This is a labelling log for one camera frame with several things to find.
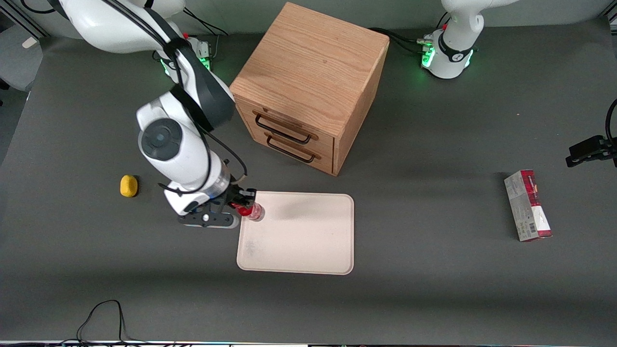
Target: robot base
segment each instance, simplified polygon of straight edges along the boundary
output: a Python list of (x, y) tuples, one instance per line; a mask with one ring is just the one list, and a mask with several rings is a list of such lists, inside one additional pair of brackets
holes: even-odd
[(438, 44), (435, 44), (443, 32), (442, 29), (439, 29), (424, 36), (424, 40), (431, 44), (422, 56), (421, 66), (429, 70), (435, 77), (449, 80), (459, 76), (469, 66), (473, 50), (466, 57), (463, 56), (460, 61), (451, 62), (448, 55), (442, 51)]

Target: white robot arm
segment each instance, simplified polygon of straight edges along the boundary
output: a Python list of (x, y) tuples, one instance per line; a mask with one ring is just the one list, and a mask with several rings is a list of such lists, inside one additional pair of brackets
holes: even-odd
[(484, 28), (484, 9), (506, 6), (518, 0), (441, 0), (452, 18), (445, 30), (425, 35), (422, 67), (439, 78), (455, 78), (469, 65), (473, 44)]
[[(182, 11), (184, 0), (135, 3), (60, 0), (68, 19), (93, 46), (115, 53), (155, 50), (174, 63), (172, 76), (178, 84), (141, 107), (137, 120), (141, 129), (139, 149), (171, 180), (160, 186), (165, 188), (178, 220), (186, 225), (233, 228), (238, 219), (222, 213), (225, 205), (258, 218), (252, 214), (261, 210), (254, 204), (255, 190), (237, 185), (205, 138), (216, 140), (210, 131), (233, 115), (234, 99), (229, 88), (203, 66), (178, 27), (164, 18)], [(217, 202), (214, 211), (213, 201)]]

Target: white tray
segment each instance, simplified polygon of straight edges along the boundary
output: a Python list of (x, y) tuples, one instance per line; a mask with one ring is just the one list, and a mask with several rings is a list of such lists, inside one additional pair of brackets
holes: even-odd
[(354, 200), (346, 194), (258, 191), (259, 222), (242, 218), (242, 270), (347, 275), (354, 268)]

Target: green led light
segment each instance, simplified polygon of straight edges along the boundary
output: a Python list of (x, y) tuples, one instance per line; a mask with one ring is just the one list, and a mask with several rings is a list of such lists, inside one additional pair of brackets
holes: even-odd
[(169, 71), (167, 71), (167, 66), (165, 66), (163, 59), (160, 60), (160, 64), (163, 65), (163, 69), (165, 69), (165, 74), (169, 76)]
[[(199, 58), (199, 61), (201, 61), (201, 64), (203, 64), (208, 70), (210, 70), (210, 59)], [(165, 74), (169, 76), (169, 71), (167, 70), (167, 66), (165, 66), (165, 63), (163, 62), (163, 59), (160, 60), (160, 64), (163, 65), (163, 69), (165, 69)]]
[(201, 64), (203, 64), (208, 70), (210, 70), (210, 59), (208, 58), (199, 58)]
[(422, 57), (422, 65), (424, 65), (424, 67), (431, 66), (434, 56), (435, 56), (435, 49), (431, 47), (431, 49), (424, 54), (424, 57)]
[(469, 52), (469, 57), (467, 58), (467, 62), (465, 63), (465, 67), (469, 66), (469, 63), (471, 61), (471, 56), (473, 55), (473, 49), (471, 50), (471, 52)]

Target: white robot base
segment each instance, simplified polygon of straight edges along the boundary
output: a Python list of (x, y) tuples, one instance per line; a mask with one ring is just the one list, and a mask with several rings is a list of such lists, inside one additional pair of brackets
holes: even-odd
[(421, 66), (429, 70), (435, 77), (449, 80), (459, 76), (469, 66), (473, 49), (467, 55), (458, 53), (450, 59), (439, 45), (439, 37), (443, 32), (443, 29), (435, 30), (425, 35), (424, 40), (418, 40), (418, 42), (423, 44), (424, 51)]

